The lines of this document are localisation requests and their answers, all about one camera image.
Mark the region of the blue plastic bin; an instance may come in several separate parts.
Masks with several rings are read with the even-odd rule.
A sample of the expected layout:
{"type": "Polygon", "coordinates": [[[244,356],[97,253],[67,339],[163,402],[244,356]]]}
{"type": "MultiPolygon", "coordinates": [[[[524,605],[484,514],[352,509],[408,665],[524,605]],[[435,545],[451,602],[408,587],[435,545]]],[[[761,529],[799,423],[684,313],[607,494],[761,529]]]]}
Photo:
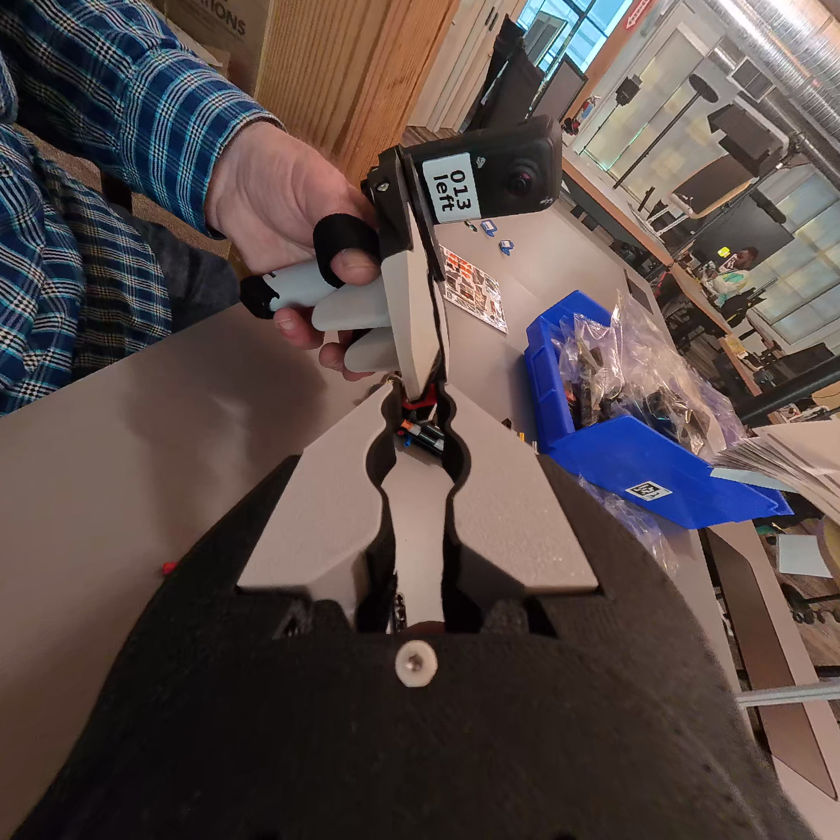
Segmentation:
{"type": "Polygon", "coordinates": [[[524,361],[540,452],[573,476],[685,529],[790,516],[779,490],[712,477],[711,461],[630,416],[573,430],[552,339],[575,313],[606,326],[612,312],[575,290],[528,326],[524,361]]]}

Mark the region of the person's left forearm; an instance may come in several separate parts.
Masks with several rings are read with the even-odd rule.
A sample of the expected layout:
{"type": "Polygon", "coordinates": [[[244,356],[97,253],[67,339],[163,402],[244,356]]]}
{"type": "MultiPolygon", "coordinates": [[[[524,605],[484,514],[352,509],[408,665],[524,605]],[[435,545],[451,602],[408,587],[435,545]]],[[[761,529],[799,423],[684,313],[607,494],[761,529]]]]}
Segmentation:
{"type": "Polygon", "coordinates": [[[202,234],[225,146],[279,121],[141,2],[2,2],[2,121],[86,159],[202,234]]]}

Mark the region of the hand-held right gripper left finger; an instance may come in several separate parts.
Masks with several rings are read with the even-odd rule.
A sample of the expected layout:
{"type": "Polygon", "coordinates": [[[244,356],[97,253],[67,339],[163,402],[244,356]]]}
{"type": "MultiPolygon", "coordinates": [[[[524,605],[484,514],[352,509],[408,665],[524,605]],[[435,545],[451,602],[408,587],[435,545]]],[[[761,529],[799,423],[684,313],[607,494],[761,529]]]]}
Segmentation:
{"type": "Polygon", "coordinates": [[[396,540],[383,482],[396,465],[402,398],[381,385],[307,446],[239,576],[248,592],[336,602],[359,632],[384,632],[396,540]]]}

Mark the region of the cardboard box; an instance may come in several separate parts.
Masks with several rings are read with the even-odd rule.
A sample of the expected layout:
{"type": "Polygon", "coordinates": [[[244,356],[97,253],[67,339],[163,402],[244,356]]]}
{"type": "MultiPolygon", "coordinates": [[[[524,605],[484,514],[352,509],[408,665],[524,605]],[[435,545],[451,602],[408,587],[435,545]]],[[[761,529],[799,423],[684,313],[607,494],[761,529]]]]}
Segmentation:
{"type": "Polygon", "coordinates": [[[228,54],[228,78],[255,95],[272,1],[150,1],[198,44],[228,54]]]}

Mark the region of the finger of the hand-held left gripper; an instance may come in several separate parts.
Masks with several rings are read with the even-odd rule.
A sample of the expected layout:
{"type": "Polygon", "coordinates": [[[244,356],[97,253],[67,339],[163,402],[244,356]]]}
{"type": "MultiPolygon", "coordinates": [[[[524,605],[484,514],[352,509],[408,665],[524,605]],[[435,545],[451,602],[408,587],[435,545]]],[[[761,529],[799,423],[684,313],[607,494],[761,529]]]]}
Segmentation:
{"type": "Polygon", "coordinates": [[[431,385],[437,386],[441,382],[446,383],[448,381],[450,340],[448,334],[449,330],[445,308],[445,297],[442,292],[441,284],[435,279],[433,272],[427,273],[427,282],[429,285],[429,293],[433,302],[435,329],[439,344],[434,368],[431,370],[427,378],[427,387],[429,387],[431,385]]]}
{"type": "Polygon", "coordinates": [[[398,370],[406,396],[425,393],[438,362],[438,331],[427,257],[413,211],[407,209],[412,244],[382,262],[385,297],[391,320],[398,370]]]}

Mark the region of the light blue paper sheet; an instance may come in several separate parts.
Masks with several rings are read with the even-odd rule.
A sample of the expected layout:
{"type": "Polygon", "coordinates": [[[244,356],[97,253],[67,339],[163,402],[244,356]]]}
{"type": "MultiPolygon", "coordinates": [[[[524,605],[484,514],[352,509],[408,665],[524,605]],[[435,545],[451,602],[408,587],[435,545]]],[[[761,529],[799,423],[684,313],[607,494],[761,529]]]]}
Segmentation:
{"type": "Polygon", "coordinates": [[[776,538],[778,571],[821,579],[833,578],[816,536],[811,534],[780,534],[776,538]]]}

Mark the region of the lego sticker sheet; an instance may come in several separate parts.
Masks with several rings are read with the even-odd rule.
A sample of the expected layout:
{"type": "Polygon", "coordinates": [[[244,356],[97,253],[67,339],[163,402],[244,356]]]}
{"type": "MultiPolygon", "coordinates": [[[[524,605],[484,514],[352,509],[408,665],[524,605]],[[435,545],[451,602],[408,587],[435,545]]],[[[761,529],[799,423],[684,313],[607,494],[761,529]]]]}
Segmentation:
{"type": "Polygon", "coordinates": [[[440,253],[444,260],[444,299],[500,333],[508,334],[497,281],[444,246],[440,246],[440,253]]]}

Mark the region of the long black lego model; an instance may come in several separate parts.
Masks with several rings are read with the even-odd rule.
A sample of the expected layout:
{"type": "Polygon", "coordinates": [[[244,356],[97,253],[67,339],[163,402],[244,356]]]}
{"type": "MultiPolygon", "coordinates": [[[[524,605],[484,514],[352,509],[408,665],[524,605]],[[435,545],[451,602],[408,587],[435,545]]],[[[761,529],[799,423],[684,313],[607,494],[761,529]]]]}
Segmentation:
{"type": "Polygon", "coordinates": [[[402,421],[396,429],[405,448],[416,446],[442,460],[445,434],[437,422],[438,391],[435,383],[427,386],[415,401],[402,399],[402,421]]]}

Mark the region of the wooden cabinet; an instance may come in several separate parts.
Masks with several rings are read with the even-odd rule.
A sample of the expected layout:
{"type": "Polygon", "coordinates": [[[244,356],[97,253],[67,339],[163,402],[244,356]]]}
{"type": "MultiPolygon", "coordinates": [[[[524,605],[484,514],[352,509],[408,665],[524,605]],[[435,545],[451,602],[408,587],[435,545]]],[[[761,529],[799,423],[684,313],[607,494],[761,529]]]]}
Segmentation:
{"type": "Polygon", "coordinates": [[[457,6],[271,2],[255,99],[357,186],[402,138],[457,6]]]}

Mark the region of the pile of clear plastic bags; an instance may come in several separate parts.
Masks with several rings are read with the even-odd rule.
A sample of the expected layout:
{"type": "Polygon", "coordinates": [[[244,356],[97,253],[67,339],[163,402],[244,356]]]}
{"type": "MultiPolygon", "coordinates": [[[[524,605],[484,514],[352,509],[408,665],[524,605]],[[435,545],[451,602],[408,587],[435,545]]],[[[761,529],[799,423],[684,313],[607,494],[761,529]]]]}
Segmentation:
{"type": "Polygon", "coordinates": [[[729,399],[627,293],[619,294],[607,325],[575,313],[552,346],[574,431],[632,417],[706,461],[747,435],[729,399]]]}

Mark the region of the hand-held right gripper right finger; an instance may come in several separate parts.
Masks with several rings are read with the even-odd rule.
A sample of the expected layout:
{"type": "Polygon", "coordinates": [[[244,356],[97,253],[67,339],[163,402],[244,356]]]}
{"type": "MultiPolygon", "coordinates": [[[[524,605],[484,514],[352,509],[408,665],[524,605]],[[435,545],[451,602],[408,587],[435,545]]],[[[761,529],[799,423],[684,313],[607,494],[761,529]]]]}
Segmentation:
{"type": "Polygon", "coordinates": [[[499,602],[591,594],[598,581],[551,484],[556,465],[453,385],[438,387],[446,624],[482,624],[499,602]]]}

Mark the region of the person's plaid shirt torso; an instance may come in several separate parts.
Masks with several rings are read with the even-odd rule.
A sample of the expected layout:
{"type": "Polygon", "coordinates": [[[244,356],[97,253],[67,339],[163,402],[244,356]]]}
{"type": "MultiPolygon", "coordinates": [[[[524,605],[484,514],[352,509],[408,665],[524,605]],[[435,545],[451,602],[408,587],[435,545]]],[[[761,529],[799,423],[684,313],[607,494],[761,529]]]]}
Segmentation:
{"type": "Polygon", "coordinates": [[[1,414],[172,333],[162,270],[97,191],[1,132],[1,414]]]}

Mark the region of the person's left hand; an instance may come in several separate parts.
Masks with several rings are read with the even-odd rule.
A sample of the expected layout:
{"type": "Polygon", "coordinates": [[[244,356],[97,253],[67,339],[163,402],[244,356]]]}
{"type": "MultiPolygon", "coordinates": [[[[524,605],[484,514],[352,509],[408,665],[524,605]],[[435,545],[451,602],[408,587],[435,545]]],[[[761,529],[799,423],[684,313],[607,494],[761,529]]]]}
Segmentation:
{"type": "MultiPolygon", "coordinates": [[[[375,215],[359,188],[319,152],[268,121],[237,131],[213,166],[206,190],[206,228],[236,247],[253,275],[312,259],[312,232],[322,218],[347,214],[371,227],[375,215]]],[[[377,259],[350,248],[331,260],[347,285],[363,286],[380,275],[377,259]]],[[[318,362],[347,382],[373,375],[352,372],[345,362],[349,331],[334,342],[311,323],[310,308],[281,308],[273,321],[282,337],[301,350],[318,350],[318,362]]]]}

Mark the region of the metal rod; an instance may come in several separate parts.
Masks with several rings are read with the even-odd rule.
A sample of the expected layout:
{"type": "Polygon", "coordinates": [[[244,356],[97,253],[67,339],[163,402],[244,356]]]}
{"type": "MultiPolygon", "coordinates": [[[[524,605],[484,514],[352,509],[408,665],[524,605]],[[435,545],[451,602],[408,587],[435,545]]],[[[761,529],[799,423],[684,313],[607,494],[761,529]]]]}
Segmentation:
{"type": "Polygon", "coordinates": [[[839,678],[806,686],[786,686],[740,692],[736,700],[744,708],[760,708],[839,700],[839,678]]]}

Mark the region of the person's dark trousers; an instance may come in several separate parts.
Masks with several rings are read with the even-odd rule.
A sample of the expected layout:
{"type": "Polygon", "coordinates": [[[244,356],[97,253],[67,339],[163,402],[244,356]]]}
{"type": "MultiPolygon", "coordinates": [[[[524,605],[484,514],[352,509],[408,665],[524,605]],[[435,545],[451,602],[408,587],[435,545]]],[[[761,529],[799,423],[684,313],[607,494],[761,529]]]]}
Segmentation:
{"type": "Polygon", "coordinates": [[[239,303],[239,280],[221,256],[190,245],[167,227],[112,204],[153,251],[171,305],[171,330],[178,333],[239,303]]]}

